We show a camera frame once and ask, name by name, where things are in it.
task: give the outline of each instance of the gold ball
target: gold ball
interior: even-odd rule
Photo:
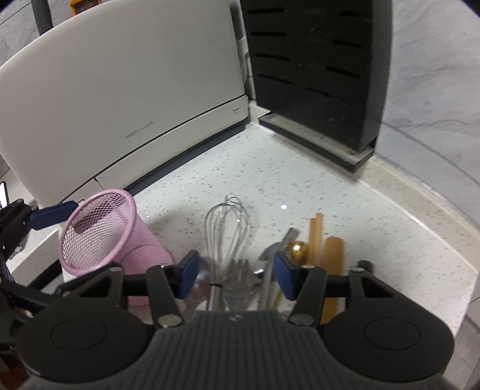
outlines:
[[[292,241],[288,244],[290,260],[300,266],[307,262],[307,251],[308,245],[303,241]]]

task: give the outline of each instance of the whisk handle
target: whisk handle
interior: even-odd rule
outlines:
[[[224,311],[225,303],[222,298],[222,285],[218,283],[210,283],[212,287],[210,297],[207,301],[208,311]]]

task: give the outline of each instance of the wire whisk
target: wire whisk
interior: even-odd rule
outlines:
[[[227,219],[235,223],[231,237],[227,230]],[[207,256],[212,259],[212,293],[208,302],[209,310],[222,309],[221,289],[232,263],[240,252],[250,230],[250,216],[236,196],[225,196],[225,200],[208,210],[204,219],[204,232]],[[227,252],[224,243],[229,241]]]

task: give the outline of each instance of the gray ribbed surface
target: gray ribbed surface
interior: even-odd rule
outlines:
[[[330,355],[316,331],[289,325],[276,311],[231,318],[199,312],[184,327],[158,331],[145,354],[114,377],[83,385],[31,378],[21,389],[451,389],[440,376],[402,386],[361,377]]]

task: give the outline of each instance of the mesh cup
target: mesh cup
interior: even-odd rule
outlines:
[[[170,253],[138,216],[133,197],[123,190],[105,190],[82,202],[61,233],[59,254],[62,266],[75,276],[113,261],[126,274],[173,264]],[[143,306],[148,299],[130,297],[129,303]]]

